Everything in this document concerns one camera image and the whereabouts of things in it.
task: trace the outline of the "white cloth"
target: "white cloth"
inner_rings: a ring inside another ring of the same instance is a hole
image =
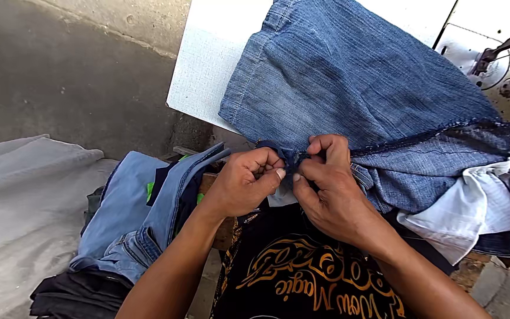
[[[117,161],[48,135],[0,143],[0,318],[27,318],[29,295],[73,257],[86,195]]]
[[[269,207],[283,207],[298,203],[294,193],[285,183],[281,183],[274,194],[267,196]]]
[[[397,220],[455,265],[479,235],[510,230],[510,192],[498,178],[509,170],[510,159],[468,168],[434,205],[418,214],[401,211]]]

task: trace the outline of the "concrete floor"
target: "concrete floor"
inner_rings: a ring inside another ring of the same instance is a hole
[[[211,125],[165,105],[174,57],[69,17],[0,0],[0,141],[48,133],[114,159],[211,142]]]

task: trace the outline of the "white table surface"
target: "white table surface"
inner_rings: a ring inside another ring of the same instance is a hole
[[[368,10],[432,47],[455,0],[360,0]],[[225,88],[272,0],[192,0],[166,103],[236,132],[218,115]]]

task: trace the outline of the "jeans pocket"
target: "jeans pocket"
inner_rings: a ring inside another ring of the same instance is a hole
[[[100,260],[110,262],[117,273],[136,282],[159,256],[149,229],[140,228],[113,241]]]

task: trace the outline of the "finger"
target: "finger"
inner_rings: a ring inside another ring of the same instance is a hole
[[[268,147],[242,153],[241,156],[237,158],[237,163],[250,171],[256,171],[259,167],[266,167],[266,165],[270,165],[276,169],[285,166],[285,161],[283,161],[273,149]]]
[[[292,176],[292,192],[305,212],[319,211],[321,208],[318,194],[308,185],[304,176],[294,173]]]
[[[265,198],[275,192],[280,181],[285,178],[287,172],[282,169],[273,169],[263,174],[257,181],[251,184],[253,196]]]
[[[316,163],[320,163],[320,164],[325,164],[326,163],[326,161],[322,157],[317,156],[317,155],[310,155],[310,159],[312,161],[315,161]]]
[[[316,136],[307,149],[310,155],[316,155],[320,150],[326,150],[326,164],[348,165],[350,151],[347,148],[347,138],[341,135],[328,134]]]
[[[298,173],[318,184],[324,176],[324,165],[307,158],[300,163]]]

